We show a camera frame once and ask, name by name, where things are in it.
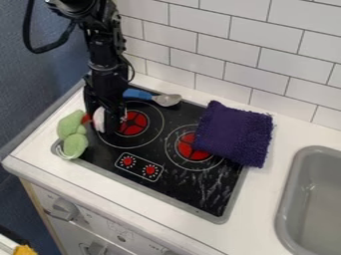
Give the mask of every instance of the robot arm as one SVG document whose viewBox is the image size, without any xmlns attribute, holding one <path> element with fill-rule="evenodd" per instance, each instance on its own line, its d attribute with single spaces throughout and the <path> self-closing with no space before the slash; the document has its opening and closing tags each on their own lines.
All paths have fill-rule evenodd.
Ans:
<svg viewBox="0 0 341 255">
<path fill-rule="evenodd" d="M 84 31 L 90 52 L 91 76 L 86 76 L 84 99 L 91 116 L 99 107 L 105 108 L 105 130 L 110 134 L 119 128 L 125 116 L 123 93 L 128 88 L 129 67 L 123 56 L 126 40 L 121 31 L 121 16 L 112 0 L 45 0 L 56 14 L 70 19 L 61 38 L 47 46 L 33 48 L 30 42 L 30 22 L 34 0 L 29 0 L 24 21 L 24 43 L 33 53 L 53 50 L 67 42 L 76 24 Z"/>
</svg>

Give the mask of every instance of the gray sink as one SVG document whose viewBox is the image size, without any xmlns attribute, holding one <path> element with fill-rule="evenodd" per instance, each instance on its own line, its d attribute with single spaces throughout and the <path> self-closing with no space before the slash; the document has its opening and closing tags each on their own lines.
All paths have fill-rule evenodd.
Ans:
<svg viewBox="0 0 341 255">
<path fill-rule="evenodd" d="M 275 228 L 297 255 L 341 255 L 341 151 L 310 146 L 291 165 Z"/>
</svg>

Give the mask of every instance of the toy stove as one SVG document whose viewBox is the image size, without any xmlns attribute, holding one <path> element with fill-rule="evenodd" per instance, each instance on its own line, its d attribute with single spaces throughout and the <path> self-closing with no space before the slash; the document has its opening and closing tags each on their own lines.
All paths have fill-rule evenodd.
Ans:
<svg viewBox="0 0 341 255">
<path fill-rule="evenodd" d="M 127 108 L 115 134 L 88 127 L 90 146 L 76 161 L 197 216 L 226 221 L 244 174 L 237 163 L 191 148 L 204 108 L 140 101 Z"/>
</svg>

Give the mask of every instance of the tile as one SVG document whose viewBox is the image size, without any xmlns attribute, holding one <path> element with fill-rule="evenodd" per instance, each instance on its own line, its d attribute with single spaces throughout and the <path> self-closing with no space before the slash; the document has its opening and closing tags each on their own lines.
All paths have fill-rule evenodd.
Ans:
<svg viewBox="0 0 341 255">
<path fill-rule="evenodd" d="M 168 2 L 172 4 L 185 5 L 189 7 L 198 7 L 199 0 L 163 0 L 163 2 Z"/>
<path fill-rule="evenodd" d="M 269 72 L 226 63 L 224 79 L 276 94 L 284 94 L 289 78 Z"/>
<path fill-rule="evenodd" d="M 314 2 L 341 6 L 340 0 L 315 0 Z"/>
<path fill-rule="evenodd" d="M 136 72 L 141 74 L 146 73 L 146 60 L 128 54 L 125 54 L 125 57 L 131 62 Z"/>
<path fill-rule="evenodd" d="M 197 90 L 247 104 L 251 89 L 207 76 L 196 75 Z"/>
<path fill-rule="evenodd" d="M 163 26 L 151 22 L 144 22 L 145 39 L 178 49 L 195 52 L 196 36 L 194 32 L 178 28 Z"/>
<path fill-rule="evenodd" d="M 169 22 L 168 3 L 153 0 L 117 0 L 122 15 L 167 24 Z"/>
<path fill-rule="evenodd" d="M 148 75 L 188 88 L 194 88 L 194 73 L 182 69 L 147 61 Z"/>
<path fill-rule="evenodd" d="M 122 32 L 126 36 L 132 36 L 142 39 L 143 35 L 143 24 L 142 20 L 133 19 L 122 16 Z"/>
<path fill-rule="evenodd" d="M 336 65 L 328 85 L 341 88 L 341 65 Z"/>
<path fill-rule="evenodd" d="M 307 122 L 310 122 L 316 109 L 316 106 L 312 104 L 258 90 L 253 91 L 250 104 Z"/>
<path fill-rule="evenodd" d="M 212 36 L 227 38 L 230 16 L 170 5 L 170 24 Z"/>
<path fill-rule="evenodd" d="M 291 79 L 286 96 L 341 110 L 341 90 L 324 85 Z"/>
<path fill-rule="evenodd" d="M 259 47 L 211 36 L 199 35 L 197 51 L 203 55 L 255 67 L 258 59 Z"/>
<path fill-rule="evenodd" d="M 232 18 L 230 39 L 271 49 L 296 53 L 302 30 L 264 22 Z"/>
<path fill-rule="evenodd" d="M 275 73 L 326 83 L 333 64 L 293 54 L 263 49 L 259 68 Z"/>
<path fill-rule="evenodd" d="M 341 130 L 341 112 L 319 107 L 313 122 L 315 124 Z"/>
<path fill-rule="evenodd" d="M 305 32 L 299 54 L 341 63 L 341 38 Z"/>
<path fill-rule="evenodd" d="M 340 36 L 341 8 L 301 0 L 272 0 L 269 22 Z"/>
<path fill-rule="evenodd" d="M 223 61 L 221 60 L 170 49 L 170 64 L 203 75 L 222 78 Z"/>
<path fill-rule="evenodd" d="M 165 64 L 168 64 L 170 62 L 169 47 L 145 42 L 131 37 L 126 37 L 126 39 L 128 54 Z"/>
<path fill-rule="evenodd" d="M 200 8 L 256 20 L 266 20 L 270 0 L 201 0 Z"/>
</svg>

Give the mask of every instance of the purple cloth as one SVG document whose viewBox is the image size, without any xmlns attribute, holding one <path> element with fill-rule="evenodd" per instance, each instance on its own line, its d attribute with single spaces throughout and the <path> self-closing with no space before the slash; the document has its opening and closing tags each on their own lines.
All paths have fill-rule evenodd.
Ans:
<svg viewBox="0 0 341 255">
<path fill-rule="evenodd" d="M 192 147 L 261 168 L 272 130 L 269 115 L 231 109 L 211 101 L 200 120 Z"/>
</svg>

